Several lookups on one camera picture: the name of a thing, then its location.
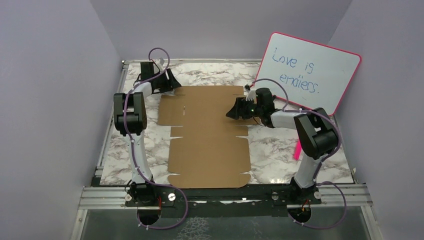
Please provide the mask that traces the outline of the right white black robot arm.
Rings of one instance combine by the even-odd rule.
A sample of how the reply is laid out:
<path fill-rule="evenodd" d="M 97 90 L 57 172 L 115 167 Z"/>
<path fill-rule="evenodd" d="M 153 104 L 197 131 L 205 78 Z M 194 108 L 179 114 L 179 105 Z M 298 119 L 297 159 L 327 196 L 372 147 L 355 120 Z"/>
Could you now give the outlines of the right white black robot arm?
<path fill-rule="evenodd" d="M 226 117 L 233 120 L 259 118 L 268 128 L 296 130 L 304 155 L 290 181 L 288 196 L 292 202 L 300 204 L 317 185 L 323 162 L 340 148 L 340 133 L 324 108 L 278 109 L 274 100 L 275 96 L 268 88 L 252 90 L 247 96 L 236 98 Z"/>

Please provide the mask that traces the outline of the brown cardboard box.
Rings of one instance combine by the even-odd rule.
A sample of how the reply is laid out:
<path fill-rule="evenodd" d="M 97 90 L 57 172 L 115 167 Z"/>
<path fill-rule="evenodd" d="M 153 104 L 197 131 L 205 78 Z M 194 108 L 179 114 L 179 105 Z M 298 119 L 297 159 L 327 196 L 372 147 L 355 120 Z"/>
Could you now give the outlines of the brown cardboard box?
<path fill-rule="evenodd" d="M 168 181 L 180 189 L 240 188 L 251 180 L 248 127 L 226 116 L 244 88 L 183 86 L 163 95 L 157 124 L 169 126 Z"/>

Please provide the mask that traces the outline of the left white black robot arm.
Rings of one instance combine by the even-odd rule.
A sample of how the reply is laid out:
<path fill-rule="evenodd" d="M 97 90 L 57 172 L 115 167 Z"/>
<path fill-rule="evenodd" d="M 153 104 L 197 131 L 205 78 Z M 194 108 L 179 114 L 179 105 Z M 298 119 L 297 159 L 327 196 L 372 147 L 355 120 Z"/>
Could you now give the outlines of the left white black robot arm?
<path fill-rule="evenodd" d="M 128 148 L 131 180 L 126 185 L 127 201 L 152 205 L 157 200 L 154 177 L 147 160 L 145 131 L 147 111 L 145 100 L 155 94 L 171 92 L 182 85 L 170 69 L 153 61 L 141 62 L 140 74 L 128 93 L 113 96 L 113 122 Z"/>

